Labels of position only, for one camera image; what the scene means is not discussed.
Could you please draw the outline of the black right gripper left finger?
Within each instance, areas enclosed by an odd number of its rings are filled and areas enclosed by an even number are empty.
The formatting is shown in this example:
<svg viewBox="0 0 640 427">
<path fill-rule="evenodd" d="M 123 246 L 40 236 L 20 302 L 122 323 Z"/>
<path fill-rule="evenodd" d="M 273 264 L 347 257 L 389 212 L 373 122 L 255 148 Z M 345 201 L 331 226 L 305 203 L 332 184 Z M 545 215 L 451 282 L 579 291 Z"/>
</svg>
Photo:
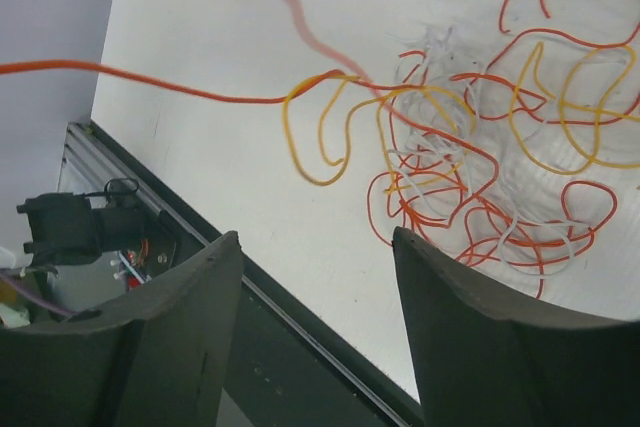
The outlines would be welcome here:
<svg viewBox="0 0 640 427">
<path fill-rule="evenodd" d="M 236 232 L 61 322 L 1 333 L 5 426 L 212 426 L 243 274 Z"/>
</svg>

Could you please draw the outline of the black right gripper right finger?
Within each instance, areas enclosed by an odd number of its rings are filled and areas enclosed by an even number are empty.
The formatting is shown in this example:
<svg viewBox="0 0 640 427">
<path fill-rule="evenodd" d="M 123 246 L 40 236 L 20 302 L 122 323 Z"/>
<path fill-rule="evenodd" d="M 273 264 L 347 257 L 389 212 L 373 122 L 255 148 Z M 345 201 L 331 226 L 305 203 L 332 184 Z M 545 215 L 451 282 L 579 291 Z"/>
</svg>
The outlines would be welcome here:
<svg viewBox="0 0 640 427">
<path fill-rule="evenodd" d="M 529 297 L 405 228 L 392 250 L 429 426 L 635 426 L 639 325 Z"/>
</svg>

